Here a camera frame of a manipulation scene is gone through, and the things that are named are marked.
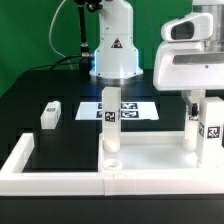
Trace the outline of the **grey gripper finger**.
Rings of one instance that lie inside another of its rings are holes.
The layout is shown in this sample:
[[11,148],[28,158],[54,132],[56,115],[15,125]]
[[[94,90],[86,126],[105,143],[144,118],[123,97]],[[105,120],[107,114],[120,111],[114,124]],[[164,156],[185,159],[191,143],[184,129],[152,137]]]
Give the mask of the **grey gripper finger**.
[[181,92],[183,101],[186,104],[186,111],[189,116],[196,117],[198,115],[197,96],[194,91],[184,90]]

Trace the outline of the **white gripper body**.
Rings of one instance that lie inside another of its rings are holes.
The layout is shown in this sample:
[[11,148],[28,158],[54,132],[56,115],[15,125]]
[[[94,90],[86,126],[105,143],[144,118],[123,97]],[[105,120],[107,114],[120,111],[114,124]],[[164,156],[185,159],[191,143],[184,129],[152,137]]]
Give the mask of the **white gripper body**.
[[153,84],[159,91],[224,89],[224,52],[202,42],[164,41],[158,48]]

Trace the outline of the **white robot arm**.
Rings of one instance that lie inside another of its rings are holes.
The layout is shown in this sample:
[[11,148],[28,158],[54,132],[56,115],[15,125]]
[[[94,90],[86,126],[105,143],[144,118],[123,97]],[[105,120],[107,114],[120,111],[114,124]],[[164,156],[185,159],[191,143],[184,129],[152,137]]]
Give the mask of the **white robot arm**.
[[[140,77],[133,44],[133,9],[126,0],[98,4],[100,43],[93,80],[122,85]],[[224,0],[192,0],[192,12],[165,23],[155,58],[153,84],[159,91],[224,89]]]

